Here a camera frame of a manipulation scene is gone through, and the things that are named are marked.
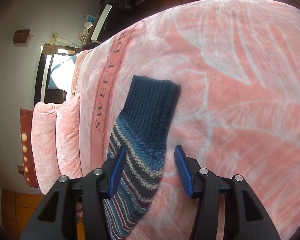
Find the sock cuff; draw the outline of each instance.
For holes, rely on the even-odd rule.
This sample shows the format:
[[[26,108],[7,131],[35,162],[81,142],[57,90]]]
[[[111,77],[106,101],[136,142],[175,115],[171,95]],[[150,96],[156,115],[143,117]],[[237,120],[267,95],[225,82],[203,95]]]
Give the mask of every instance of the sock cuff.
[[[127,122],[143,141],[165,143],[180,90],[170,80],[133,76],[118,118]]]

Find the yellow dot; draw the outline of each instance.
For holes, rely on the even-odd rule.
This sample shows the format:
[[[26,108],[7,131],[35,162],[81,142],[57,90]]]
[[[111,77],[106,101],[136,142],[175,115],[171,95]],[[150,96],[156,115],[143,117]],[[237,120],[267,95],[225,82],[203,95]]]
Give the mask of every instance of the yellow dot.
[[[25,142],[27,139],[28,139],[28,136],[25,133],[21,134],[21,140],[23,142]]]

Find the pink pillow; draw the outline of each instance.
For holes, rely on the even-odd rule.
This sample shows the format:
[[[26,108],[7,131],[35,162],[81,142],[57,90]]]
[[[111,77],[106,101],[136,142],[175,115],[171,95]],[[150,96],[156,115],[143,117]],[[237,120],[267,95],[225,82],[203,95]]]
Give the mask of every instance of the pink pillow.
[[[35,171],[43,194],[47,194],[61,176],[56,150],[58,104],[39,102],[34,107],[31,144]]]
[[[59,169],[70,179],[82,177],[79,153],[80,95],[77,94],[57,110],[56,146]]]

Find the pillow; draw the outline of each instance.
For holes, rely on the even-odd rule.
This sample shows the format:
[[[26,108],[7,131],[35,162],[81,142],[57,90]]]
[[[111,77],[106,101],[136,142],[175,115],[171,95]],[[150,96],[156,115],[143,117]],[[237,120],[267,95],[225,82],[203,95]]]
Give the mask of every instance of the pillow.
[[[77,55],[62,56],[54,54],[50,70],[48,89],[60,89],[71,93],[72,77],[74,72],[74,62]]]
[[[23,170],[26,183],[30,187],[39,187],[31,145],[31,126],[33,110],[20,108],[20,137],[22,146]]]
[[[82,177],[79,153],[80,95],[57,109],[56,146],[61,175],[70,179]]]
[[[32,152],[38,183],[45,195],[61,176],[56,150],[56,121],[59,106],[39,102],[33,110]]]

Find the headboard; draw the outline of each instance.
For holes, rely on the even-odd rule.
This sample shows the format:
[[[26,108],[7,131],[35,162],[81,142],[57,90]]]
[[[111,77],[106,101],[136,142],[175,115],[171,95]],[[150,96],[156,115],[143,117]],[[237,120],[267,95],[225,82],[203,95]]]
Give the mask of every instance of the headboard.
[[[74,55],[82,49],[62,45],[44,44],[39,60],[37,79],[34,90],[34,105],[38,102],[62,104],[66,100],[66,92],[47,89],[53,55]]]

